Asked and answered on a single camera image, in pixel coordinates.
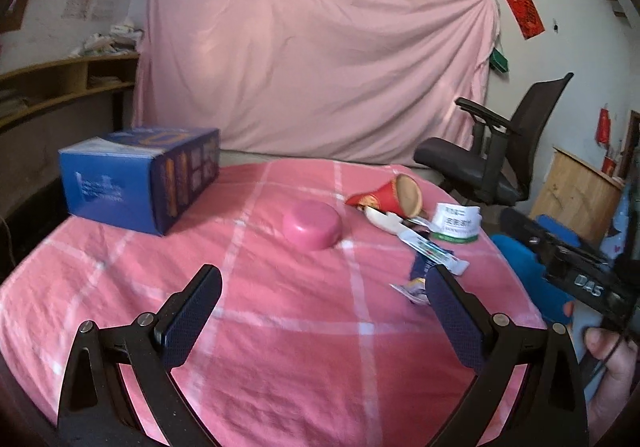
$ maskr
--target pink round container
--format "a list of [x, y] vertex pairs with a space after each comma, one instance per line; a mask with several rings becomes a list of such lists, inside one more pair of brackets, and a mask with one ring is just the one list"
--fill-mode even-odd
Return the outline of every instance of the pink round container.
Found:
[[284, 215], [282, 232], [299, 250], [322, 250], [340, 239], [342, 221], [331, 205], [306, 200], [296, 203]]

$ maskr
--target chair armrest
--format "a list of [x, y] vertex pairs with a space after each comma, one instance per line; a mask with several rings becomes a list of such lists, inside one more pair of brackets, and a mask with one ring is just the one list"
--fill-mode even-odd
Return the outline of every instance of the chair armrest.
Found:
[[481, 185], [479, 189], [475, 190], [476, 196], [487, 205], [494, 203], [508, 142], [507, 132], [492, 132], [489, 152], [484, 162], [484, 171], [482, 171]]
[[456, 106], [458, 106], [464, 112], [471, 114], [471, 116], [474, 117], [474, 120], [476, 120], [476, 117], [484, 120], [485, 124], [492, 129], [505, 128], [510, 133], [517, 134], [518, 132], [509, 120], [498, 115], [497, 113], [492, 112], [491, 110], [488, 110], [486, 107], [475, 103], [474, 101], [470, 101], [469, 99], [460, 97], [458, 98], [458, 100], [456, 100]]

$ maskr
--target hand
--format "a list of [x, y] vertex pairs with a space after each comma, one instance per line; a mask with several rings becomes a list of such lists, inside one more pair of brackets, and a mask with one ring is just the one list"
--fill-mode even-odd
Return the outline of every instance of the hand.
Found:
[[[564, 305], [564, 314], [571, 317], [574, 303]], [[594, 358], [601, 361], [615, 346], [619, 335], [601, 328], [589, 328], [584, 336], [584, 344]], [[622, 341], [615, 353], [607, 361], [602, 382], [596, 394], [587, 405], [589, 437], [591, 444], [596, 443], [613, 424], [626, 405], [631, 392], [631, 382], [636, 370], [638, 345]]]

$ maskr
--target pink sheet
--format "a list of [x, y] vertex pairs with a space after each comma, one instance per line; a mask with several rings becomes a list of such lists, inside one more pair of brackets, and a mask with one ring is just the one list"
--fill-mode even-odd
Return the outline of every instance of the pink sheet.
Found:
[[493, 0], [149, 0], [135, 123], [217, 127], [227, 150], [413, 165], [470, 143]]
[[[70, 217], [0, 287], [0, 350], [32, 400], [55, 420], [77, 326], [157, 311], [203, 263], [220, 267], [223, 295], [173, 374], [223, 445], [422, 447], [472, 380], [430, 308], [388, 283], [407, 280], [414, 253], [345, 195], [387, 182], [401, 166], [278, 160], [222, 169], [166, 237]], [[451, 198], [417, 180], [425, 208]], [[339, 246], [299, 253], [282, 212], [302, 199], [335, 206]], [[542, 320], [491, 241], [452, 245], [471, 265], [459, 278], [490, 312]], [[519, 378], [495, 416], [495, 435]], [[129, 384], [145, 430], [161, 439]]]

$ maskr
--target blue cardboard box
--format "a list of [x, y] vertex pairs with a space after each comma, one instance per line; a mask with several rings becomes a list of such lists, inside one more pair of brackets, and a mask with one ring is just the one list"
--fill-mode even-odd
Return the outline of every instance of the blue cardboard box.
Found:
[[69, 212], [164, 234], [218, 176], [219, 130], [135, 128], [60, 150]]

